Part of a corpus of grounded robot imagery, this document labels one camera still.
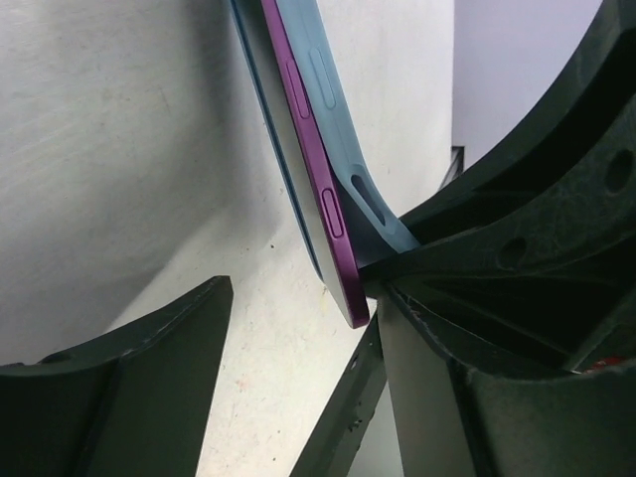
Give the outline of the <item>phone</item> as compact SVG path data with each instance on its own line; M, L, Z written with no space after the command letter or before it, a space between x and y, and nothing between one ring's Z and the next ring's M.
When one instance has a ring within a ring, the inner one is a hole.
M348 325L363 327L369 308L337 184L278 7L229 5L310 260Z

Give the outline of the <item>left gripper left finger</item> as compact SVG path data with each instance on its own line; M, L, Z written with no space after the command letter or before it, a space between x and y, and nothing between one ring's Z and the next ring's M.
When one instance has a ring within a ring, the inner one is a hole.
M3 366L2 474L194 475L233 298L216 276L36 364Z

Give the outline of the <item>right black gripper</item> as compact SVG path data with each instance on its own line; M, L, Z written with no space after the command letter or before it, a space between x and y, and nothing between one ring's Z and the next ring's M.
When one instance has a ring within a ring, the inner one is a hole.
M634 365L515 355L634 357L634 219L506 218L362 276L418 302L378 303L406 475L634 474Z

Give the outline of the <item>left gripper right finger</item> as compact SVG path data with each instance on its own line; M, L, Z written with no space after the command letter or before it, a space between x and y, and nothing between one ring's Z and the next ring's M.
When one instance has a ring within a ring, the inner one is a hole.
M304 445L291 477L346 476L386 383L379 324L374 317Z

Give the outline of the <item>light blue phone case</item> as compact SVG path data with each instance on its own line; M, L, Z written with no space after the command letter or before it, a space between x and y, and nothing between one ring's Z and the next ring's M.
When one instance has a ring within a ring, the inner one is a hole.
M384 201L367 168L317 3L276 5L334 172L358 266L416 248L417 239ZM318 269L318 241L308 229L309 209L301 203L309 187L290 170L304 161L261 4L232 1L229 6L292 210L309 259Z

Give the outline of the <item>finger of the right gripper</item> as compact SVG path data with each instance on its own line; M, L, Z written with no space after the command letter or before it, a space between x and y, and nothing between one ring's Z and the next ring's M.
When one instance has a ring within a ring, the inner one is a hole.
M531 111L403 222L422 244L497 222L567 173L634 99L635 4L604 1Z

